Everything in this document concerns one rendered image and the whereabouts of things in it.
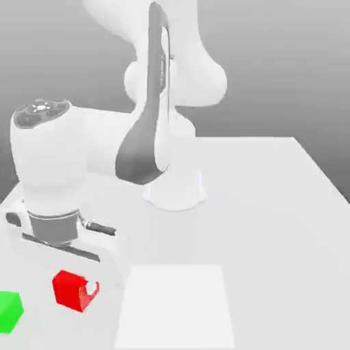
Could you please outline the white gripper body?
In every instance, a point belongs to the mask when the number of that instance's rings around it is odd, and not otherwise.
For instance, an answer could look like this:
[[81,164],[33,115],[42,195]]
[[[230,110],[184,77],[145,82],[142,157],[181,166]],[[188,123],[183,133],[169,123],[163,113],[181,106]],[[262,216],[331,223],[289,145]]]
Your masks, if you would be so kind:
[[124,276],[117,250],[101,241],[85,234],[70,246],[53,247],[23,232],[10,235],[12,249],[42,267],[51,271],[67,270],[102,284],[121,285]]

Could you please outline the small red cube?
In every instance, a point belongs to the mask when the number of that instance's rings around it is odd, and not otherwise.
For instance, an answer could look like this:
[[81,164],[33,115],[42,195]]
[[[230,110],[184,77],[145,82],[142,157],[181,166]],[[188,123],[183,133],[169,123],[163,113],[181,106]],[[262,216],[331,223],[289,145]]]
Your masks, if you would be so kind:
[[77,312],[84,312],[94,300],[86,295],[87,281],[84,276],[69,271],[58,272],[52,279],[56,302]]

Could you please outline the small green cube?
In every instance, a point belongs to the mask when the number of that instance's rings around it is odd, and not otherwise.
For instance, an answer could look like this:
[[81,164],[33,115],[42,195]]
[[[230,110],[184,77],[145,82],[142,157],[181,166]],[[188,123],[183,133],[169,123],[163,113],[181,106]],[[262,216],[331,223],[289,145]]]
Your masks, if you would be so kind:
[[10,334],[23,313],[19,293],[0,291],[0,334]]

